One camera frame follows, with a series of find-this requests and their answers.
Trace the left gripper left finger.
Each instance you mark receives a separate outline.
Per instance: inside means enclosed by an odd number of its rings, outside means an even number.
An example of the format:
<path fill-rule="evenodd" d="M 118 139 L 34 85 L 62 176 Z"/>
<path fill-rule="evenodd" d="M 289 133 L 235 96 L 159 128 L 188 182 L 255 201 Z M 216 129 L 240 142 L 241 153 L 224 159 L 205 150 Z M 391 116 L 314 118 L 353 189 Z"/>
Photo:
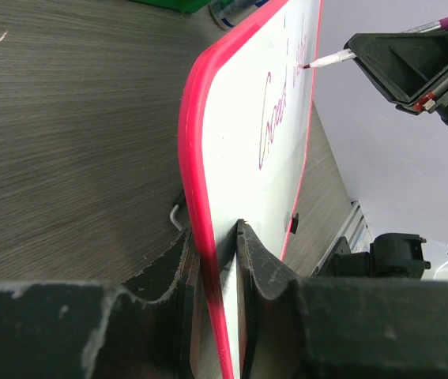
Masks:
<path fill-rule="evenodd" d="M 190 231 L 119 285 L 0 281 L 0 378 L 193 378 L 200 258 Z"/>

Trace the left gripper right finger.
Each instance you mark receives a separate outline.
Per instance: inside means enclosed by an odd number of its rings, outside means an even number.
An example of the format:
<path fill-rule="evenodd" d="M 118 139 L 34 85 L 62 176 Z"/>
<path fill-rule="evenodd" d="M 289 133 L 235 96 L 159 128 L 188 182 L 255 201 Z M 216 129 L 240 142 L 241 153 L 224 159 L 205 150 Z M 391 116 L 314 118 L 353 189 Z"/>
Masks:
<path fill-rule="evenodd" d="M 448 378 L 448 280 L 303 277 L 237 223 L 243 378 Z"/>

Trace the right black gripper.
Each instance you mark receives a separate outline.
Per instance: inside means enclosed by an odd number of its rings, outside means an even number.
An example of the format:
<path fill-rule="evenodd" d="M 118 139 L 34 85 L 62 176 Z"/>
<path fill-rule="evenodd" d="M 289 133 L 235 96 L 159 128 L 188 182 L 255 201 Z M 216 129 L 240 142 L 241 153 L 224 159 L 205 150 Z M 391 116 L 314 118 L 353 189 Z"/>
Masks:
<path fill-rule="evenodd" d="M 344 46 L 397 109 L 437 112 L 448 126 L 448 31 L 360 33 Z"/>

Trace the pink capped whiteboard marker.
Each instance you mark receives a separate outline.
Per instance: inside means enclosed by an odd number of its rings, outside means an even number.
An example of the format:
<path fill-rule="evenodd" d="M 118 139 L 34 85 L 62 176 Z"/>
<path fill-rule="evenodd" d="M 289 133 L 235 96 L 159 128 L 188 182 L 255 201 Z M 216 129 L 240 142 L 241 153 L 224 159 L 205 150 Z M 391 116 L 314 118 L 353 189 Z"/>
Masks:
<path fill-rule="evenodd" d="M 425 32 L 434 32 L 438 30 L 448 30 L 448 17 L 445 17 L 437 21 L 432 21 L 428 24 L 423 24 L 415 28 L 410 28 L 408 30 L 405 30 L 404 33 L 425 33 Z M 338 51 L 336 53 L 318 58 L 313 62 L 304 65 L 303 69 L 315 69 L 324 66 L 329 66 L 339 62 L 345 62 L 350 59 L 354 59 L 355 57 L 356 55 L 350 49 L 344 49 L 342 51 Z"/>

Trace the pink framed whiteboard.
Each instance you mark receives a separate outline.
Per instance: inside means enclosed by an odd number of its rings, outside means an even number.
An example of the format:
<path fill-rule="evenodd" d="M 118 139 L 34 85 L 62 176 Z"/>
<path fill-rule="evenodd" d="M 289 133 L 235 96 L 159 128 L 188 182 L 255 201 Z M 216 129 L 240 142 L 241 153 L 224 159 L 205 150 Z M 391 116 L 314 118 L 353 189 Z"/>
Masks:
<path fill-rule="evenodd" d="M 249 223 L 283 257 L 307 161 L 320 1 L 268 1 L 203 51 L 179 113 L 183 190 L 216 340 L 220 371 L 237 375 L 237 309 L 220 270 Z"/>

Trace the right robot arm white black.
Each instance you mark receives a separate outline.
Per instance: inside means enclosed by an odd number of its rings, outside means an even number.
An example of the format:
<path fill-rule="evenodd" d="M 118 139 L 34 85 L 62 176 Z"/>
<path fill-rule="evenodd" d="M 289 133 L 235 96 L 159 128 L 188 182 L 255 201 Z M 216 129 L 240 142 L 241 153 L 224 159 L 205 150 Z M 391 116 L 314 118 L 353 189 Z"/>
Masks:
<path fill-rule="evenodd" d="M 344 50 L 310 63 L 319 68 L 356 60 L 381 95 L 399 111 L 437 113 L 448 126 L 448 27 L 425 32 L 354 35 Z M 448 248 L 419 235 L 387 233 L 367 252 L 351 253 L 340 237 L 315 269 L 318 276 L 448 280 Z"/>

